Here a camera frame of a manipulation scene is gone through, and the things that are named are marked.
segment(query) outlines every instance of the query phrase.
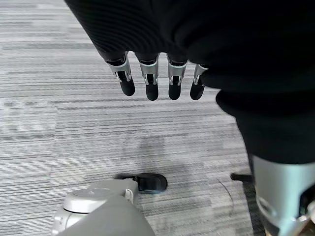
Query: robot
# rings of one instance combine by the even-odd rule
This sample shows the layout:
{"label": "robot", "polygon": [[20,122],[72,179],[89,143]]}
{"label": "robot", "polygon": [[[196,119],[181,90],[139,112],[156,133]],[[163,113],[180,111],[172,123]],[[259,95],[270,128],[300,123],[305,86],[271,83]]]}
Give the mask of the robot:
{"label": "robot", "polygon": [[[135,92],[128,51],[135,52],[140,62],[151,101],[158,98],[160,52],[167,53],[172,100],[180,96],[188,59],[195,63],[190,96],[198,100],[205,86],[220,89],[217,103],[236,118],[244,139],[264,227],[272,236],[297,236],[302,231],[315,211],[315,34],[314,27],[309,27],[314,26],[311,3],[65,1],[127,96]],[[100,194],[102,200],[87,212],[79,212],[85,216],[74,220],[76,223],[61,236],[123,235],[120,229],[133,235],[154,235],[130,203],[134,199],[130,195],[136,195],[132,188],[135,183],[122,182],[121,188],[113,188],[111,193],[103,190],[111,189],[111,183],[100,185],[102,190],[90,187],[82,198],[89,202],[91,195]],[[72,212],[68,205],[64,209]],[[112,207],[117,205],[124,210]],[[121,228],[114,218],[121,222]],[[126,228],[119,219],[126,220]]]}
{"label": "robot", "polygon": [[154,236],[147,220],[135,208],[137,196],[166,189],[164,176],[142,173],[119,175],[71,192],[56,212],[52,236]]}

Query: black fingertip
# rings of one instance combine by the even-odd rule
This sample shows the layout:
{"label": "black fingertip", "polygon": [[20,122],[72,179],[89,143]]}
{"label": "black fingertip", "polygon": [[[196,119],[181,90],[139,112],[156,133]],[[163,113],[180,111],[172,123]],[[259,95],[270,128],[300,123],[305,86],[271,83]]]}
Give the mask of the black fingertip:
{"label": "black fingertip", "polygon": [[134,87],[134,83],[133,83],[132,78],[130,81],[122,80],[122,82],[120,82],[120,86],[122,87],[122,91],[124,92],[125,95],[127,95],[127,96],[133,96],[134,95],[135,87]]}
{"label": "black fingertip", "polygon": [[147,98],[151,101],[155,101],[158,98],[158,85],[149,84],[146,85]]}
{"label": "black fingertip", "polygon": [[172,100],[177,100],[181,95],[181,86],[174,84],[168,87],[168,96]]}
{"label": "black fingertip", "polygon": [[198,85],[195,85],[194,83],[192,83],[191,89],[190,89],[190,97],[192,98],[192,100],[200,99],[203,94],[204,89],[205,87],[200,80],[198,81]]}

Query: striped carpet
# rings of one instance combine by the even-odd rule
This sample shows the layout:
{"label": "striped carpet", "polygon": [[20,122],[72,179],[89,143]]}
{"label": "striped carpet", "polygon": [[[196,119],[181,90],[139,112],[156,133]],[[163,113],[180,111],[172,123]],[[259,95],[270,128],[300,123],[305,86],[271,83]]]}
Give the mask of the striped carpet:
{"label": "striped carpet", "polygon": [[171,101],[161,54],[160,95],[151,102],[129,59],[133,97],[62,0],[0,1],[0,236],[50,235],[68,192],[122,172],[168,178],[165,193],[139,199],[157,236],[263,235],[252,186],[249,213],[242,184],[229,179],[248,165],[217,91],[192,101],[189,64]]}

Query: finger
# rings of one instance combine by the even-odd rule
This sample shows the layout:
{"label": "finger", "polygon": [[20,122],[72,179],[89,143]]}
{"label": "finger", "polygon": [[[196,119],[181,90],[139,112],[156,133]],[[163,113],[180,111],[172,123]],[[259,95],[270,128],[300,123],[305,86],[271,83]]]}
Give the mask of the finger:
{"label": "finger", "polygon": [[159,53],[135,53],[137,56],[142,76],[146,84],[147,98],[151,101],[158,98],[158,57]]}
{"label": "finger", "polygon": [[103,53],[101,56],[103,56],[118,79],[123,93],[127,96],[132,96],[135,92],[135,87],[127,54],[128,52],[114,52]]}

